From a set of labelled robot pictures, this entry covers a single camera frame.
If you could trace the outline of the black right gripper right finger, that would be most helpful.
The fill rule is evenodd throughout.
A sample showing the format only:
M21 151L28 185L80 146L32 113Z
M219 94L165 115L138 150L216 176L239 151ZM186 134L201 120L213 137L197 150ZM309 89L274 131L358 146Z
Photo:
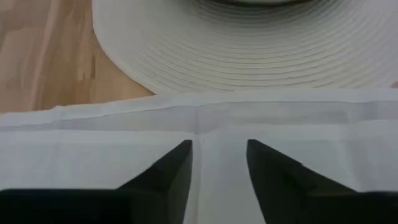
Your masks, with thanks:
M398 192L358 192L250 139L247 164L266 224L398 224Z

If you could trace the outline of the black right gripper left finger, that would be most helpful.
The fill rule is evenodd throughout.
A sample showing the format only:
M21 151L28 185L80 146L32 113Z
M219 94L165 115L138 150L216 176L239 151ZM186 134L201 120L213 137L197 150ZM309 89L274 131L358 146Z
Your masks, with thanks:
M0 224L182 224L193 143L184 140L115 189L0 191Z

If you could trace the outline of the white cloth napkin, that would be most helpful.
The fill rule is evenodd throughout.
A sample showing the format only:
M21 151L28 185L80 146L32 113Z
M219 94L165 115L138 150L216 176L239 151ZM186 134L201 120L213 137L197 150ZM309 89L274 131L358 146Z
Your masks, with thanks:
M398 89L186 93L0 114L0 190L115 188L186 139L184 224L265 224L249 139L352 189L398 190Z

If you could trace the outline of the round white woven placemat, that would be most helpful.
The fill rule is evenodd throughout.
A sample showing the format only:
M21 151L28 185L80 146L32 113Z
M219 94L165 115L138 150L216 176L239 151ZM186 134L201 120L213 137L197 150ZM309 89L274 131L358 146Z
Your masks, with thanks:
M93 0L92 11L106 55L156 94L398 82L398 0Z

